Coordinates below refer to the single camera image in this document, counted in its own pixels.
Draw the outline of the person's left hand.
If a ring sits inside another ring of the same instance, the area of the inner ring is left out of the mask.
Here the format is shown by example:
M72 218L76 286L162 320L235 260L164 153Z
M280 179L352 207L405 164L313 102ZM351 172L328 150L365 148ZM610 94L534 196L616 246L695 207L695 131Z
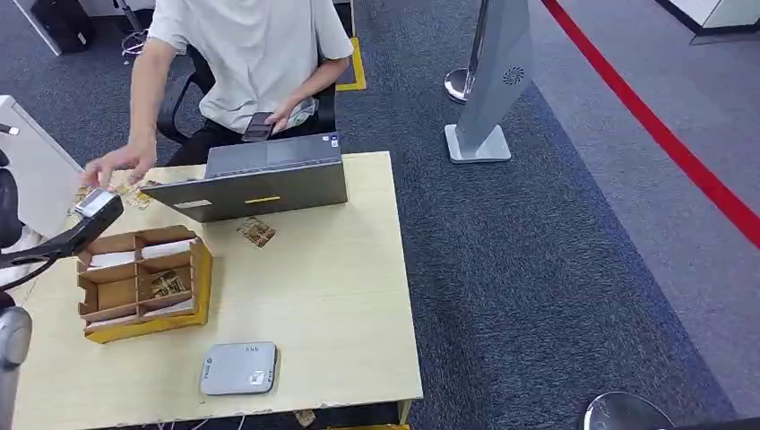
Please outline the person's left hand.
M276 134L286 129L290 115L301 103L298 99L288 98L284 100L264 121L272 127L272 133Z

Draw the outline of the person's right hand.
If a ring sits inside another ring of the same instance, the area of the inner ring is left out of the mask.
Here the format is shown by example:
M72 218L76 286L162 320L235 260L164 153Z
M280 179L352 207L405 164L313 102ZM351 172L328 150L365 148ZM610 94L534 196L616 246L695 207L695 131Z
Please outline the person's right hand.
M82 174L82 186L110 188L114 171L131 169L128 182L135 184L142 180L157 161L157 141L132 142L113 150L102 157L90 161Z

